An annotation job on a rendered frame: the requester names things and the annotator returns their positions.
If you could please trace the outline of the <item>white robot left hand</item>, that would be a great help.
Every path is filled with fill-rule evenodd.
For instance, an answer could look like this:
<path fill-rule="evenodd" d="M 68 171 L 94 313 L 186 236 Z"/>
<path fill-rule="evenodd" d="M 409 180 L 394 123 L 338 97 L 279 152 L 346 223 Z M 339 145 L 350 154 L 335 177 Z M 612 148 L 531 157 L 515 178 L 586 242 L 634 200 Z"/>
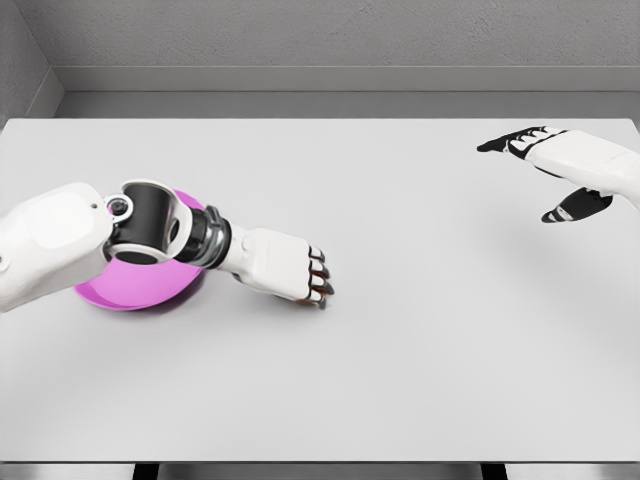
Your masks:
<path fill-rule="evenodd" d="M 302 238 L 254 229 L 241 253 L 237 275 L 255 290 L 321 310 L 335 293 L 324 252 Z"/>

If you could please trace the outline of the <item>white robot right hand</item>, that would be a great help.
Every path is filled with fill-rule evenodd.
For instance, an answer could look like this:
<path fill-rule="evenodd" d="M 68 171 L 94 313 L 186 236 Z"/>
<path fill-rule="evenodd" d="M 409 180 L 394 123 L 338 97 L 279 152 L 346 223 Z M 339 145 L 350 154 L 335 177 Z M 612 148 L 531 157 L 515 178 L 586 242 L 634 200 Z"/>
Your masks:
<path fill-rule="evenodd" d="M 549 126 L 508 133 L 487 141 L 477 150 L 510 153 L 579 187 L 541 217 L 544 223 L 574 222 L 608 208 L 613 197 L 620 195 L 622 156 L 632 151 L 581 130 Z"/>

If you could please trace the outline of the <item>pink round plate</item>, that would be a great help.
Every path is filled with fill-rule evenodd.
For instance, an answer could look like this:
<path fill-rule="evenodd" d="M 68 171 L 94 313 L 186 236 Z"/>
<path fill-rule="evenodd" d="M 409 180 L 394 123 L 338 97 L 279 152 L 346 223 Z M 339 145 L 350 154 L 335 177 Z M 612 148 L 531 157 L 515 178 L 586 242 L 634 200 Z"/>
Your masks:
<path fill-rule="evenodd" d="M 103 273 L 74 287 L 87 302 L 133 311 L 167 302 L 202 273 L 207 212 L 194 198 L 149 180 L 132 180 L 105 199 L 113 220 Z"/>

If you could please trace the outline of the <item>wide white table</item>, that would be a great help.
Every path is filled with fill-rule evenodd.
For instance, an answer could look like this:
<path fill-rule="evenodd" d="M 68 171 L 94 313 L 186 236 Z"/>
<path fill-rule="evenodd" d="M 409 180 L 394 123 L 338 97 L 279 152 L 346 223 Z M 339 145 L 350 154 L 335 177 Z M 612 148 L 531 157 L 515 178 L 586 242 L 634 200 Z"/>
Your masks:
<path fill-rule="evenodd" d="M 0 461 L 640 461 L 640 212 L 477 146 L 521 119 L 13 119 L 0 215 L 149 178 L 326 256 L 325 309 L 208 272 L 177 302 L 0 315 Z"/>

